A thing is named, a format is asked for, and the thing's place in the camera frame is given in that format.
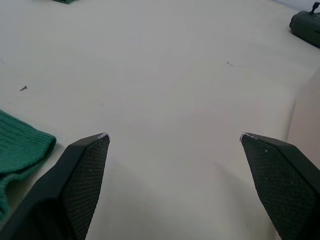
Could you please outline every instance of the green object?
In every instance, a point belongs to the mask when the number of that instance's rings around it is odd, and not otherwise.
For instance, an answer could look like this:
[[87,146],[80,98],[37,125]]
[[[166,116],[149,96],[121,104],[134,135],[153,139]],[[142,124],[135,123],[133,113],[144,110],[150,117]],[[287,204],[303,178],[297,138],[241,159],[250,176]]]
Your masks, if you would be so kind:
[[9,211],[6,186],[22,180],[49,157],[56,138],[0,110],[0,220]]
[[292,17],[289,27],[294,35],[320,47],[320,13],[314,13],[318,6],[319,2],[315,2],[312,11],[298,12]]
[[60,2],[60,3],[63,3],[63,4],[69,4],[69,3],[72,3],[74,0],[54,0],[56,2]]

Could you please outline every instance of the white tabletop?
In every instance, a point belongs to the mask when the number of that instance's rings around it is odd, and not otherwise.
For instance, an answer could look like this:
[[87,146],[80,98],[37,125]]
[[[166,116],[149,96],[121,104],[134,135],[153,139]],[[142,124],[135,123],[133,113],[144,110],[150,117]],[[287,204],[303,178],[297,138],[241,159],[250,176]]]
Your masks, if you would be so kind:
[[87,240],[273,240],[242,132],[285,140],[320,62],[270,0],[0,3],[0,108],[65,147],[111,143]]

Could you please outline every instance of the green towel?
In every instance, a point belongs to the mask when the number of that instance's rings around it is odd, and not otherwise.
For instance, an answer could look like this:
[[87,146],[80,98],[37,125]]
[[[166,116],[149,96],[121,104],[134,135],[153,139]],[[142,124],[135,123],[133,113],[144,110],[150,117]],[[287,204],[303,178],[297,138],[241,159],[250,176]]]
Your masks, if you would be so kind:
[[0,110],[0,221],[9,211],[6,186],[22,180],[49,157],[56,138]]

